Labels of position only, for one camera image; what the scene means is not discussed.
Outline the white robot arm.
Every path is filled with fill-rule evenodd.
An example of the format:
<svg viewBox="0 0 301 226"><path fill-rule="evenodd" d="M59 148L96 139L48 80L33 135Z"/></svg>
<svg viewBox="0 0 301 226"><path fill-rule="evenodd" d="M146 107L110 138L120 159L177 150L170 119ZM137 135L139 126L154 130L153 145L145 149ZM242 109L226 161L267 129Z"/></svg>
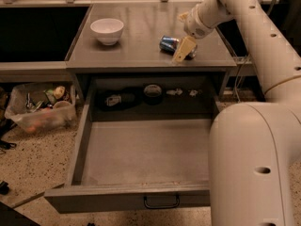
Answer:
<svg viewBox="0 0 301 226"><path fill-rule="evenodd" d="M260 0L204 0L181 19L197 39L235 20L265 96L262 103L231 105L214 119L212 225L294 226L289 166L301 154L300 56Z"/></svg>

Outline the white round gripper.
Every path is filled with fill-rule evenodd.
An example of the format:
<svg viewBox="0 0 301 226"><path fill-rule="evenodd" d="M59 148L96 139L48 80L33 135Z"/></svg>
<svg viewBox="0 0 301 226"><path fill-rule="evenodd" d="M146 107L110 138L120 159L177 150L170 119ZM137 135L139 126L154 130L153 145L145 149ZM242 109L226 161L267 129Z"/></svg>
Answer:
<svg viewBox="0 0 301 226"><path fill-rule="evenodd" d="M180 39L172 58L172 61L175 63L180 63L187 57L194 58L198 49L196 39L203 39L210 33L210 29L199 19L196 10L192 9L189 13L184 12L179 14L178 20L184 21L184 31L189 36Z"/></svg>

